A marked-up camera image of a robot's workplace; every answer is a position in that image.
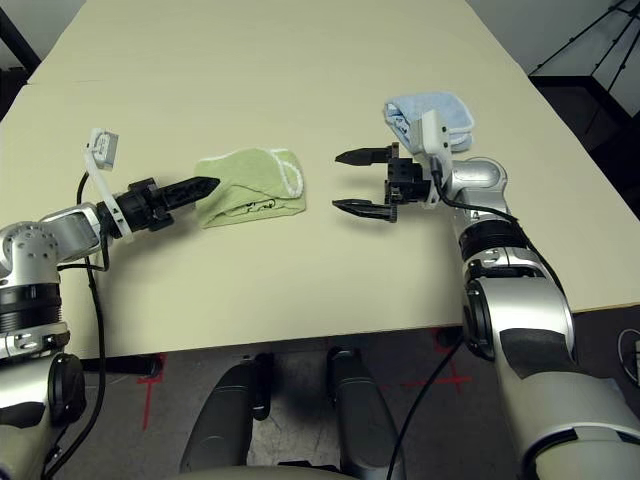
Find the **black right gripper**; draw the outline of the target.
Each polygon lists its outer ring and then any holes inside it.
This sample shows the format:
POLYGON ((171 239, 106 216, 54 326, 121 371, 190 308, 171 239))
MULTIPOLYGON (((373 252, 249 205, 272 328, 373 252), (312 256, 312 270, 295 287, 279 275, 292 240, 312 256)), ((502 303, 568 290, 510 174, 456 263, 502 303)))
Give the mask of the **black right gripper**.
POLYGON ((385 204, 376 204, 370 200, 341 199, 333 200, 332 205, 351 215, 397 222, 397 207, 409 203, 426 202, 431 190, 431 181, 423 178, 420 164, 411 158, 399 156, 399 143, 379 148, 359 148, 343 152, 335 157, 337 163, 351 166, 370 166, 387 163, 385 181, 385 204))

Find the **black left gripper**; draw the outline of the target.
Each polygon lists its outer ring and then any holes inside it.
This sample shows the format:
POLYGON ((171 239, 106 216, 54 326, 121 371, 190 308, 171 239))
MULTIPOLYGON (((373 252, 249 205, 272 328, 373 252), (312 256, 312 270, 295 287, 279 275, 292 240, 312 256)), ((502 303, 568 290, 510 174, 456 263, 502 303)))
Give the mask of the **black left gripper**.
POLYGON ((165 186, 161 194, 155 180, 147 178, 131 183, 126 192, 116 197, 116 202, 132 232, 159 231, 173 224, 168 210, 206 198, 219 184, 218 178, 196 176, 165 186))

